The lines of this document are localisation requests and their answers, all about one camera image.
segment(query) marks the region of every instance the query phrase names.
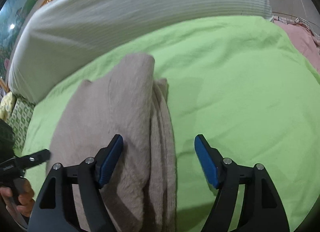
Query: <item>plaid cloth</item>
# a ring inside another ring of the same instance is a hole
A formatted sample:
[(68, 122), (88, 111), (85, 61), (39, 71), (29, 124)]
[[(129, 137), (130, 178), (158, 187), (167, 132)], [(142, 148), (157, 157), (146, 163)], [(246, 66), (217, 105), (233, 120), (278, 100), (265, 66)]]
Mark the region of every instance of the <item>plaid cloth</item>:
[(292, 19), (288, 19), (288, 18), (284, 18), (284, 17), (280, 17), (280, 16), (274, 16), (273, 17), (273, 21), (279, 21), (281, 23), (284, 23), (286, 25), (300, 25), (302, 27), (305, 27), (311, 34), (313, 41), (315, 42), (317, 48), (319, 48), (319, 55), (320, 55), (320, 36), (312, 29), (310, 23), (305, 20), (302, 19), (300, 17), (298, 17), (295, 20)]

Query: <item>folded towel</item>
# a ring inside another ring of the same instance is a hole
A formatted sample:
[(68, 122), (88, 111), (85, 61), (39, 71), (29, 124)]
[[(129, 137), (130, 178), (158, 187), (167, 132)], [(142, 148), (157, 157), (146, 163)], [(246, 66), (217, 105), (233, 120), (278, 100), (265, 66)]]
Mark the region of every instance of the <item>folded towel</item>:
[[(175, 151), (166, 104), (166, 80), (154, 81), (153, 57), (125, 56), (103, 78), (85, 80), (58, 122), (50, 151), (64, 166), (95, 156), (115, 134), (124, 151), (109, 184), (100, 191), (118, 231), (174, 231)], [(89, 230), (74, 186), (81, 228)]]

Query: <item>yellow floral cloth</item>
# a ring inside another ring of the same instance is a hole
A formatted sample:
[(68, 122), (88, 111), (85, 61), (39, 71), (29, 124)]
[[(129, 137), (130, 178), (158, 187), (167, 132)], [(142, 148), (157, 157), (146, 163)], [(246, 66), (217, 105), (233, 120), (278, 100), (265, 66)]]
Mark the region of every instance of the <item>yellow floral cloth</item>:
[(0, 103), (0, 119), (7, 121), (14, 109), (17, 98), (11, 92), (7, 93), (1, 100)]

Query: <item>painted wall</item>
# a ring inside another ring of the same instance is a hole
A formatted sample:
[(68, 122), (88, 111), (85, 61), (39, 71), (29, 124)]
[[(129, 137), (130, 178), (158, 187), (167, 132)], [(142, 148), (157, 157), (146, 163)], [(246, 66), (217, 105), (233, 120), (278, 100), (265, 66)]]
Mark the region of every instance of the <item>painted wall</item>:
[(0, 77), (3, 80), (20, 29), (37, 1), (7, 0), (0, 10)]

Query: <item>black device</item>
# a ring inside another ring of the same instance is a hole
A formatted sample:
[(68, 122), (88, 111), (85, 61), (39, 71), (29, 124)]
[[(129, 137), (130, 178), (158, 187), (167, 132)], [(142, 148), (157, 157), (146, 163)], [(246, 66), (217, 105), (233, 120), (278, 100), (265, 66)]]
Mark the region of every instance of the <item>black device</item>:
[(245, 184), (240, 220), (234, 232), (289, 232), (281, 199), (266, 168), (237, 165), (211, 148), (203, 135), (195, 138), (195, 150), (204, 174), (218, 195), (201, 232), (227, 232), (236, 205), (239, 184)]
[[(50, 159), (50, 152), (44, 149), (40, 152), (23, 157), (12, 157), (0, 163), (0, 187), (9, 187), (12, 190), (12, 204), (20, 205), (18, 196), (25, 193), (23, 184), (26, 169), (37, 166)], [(29, 218), (17, 212), (21, 226), (26, 229)]]

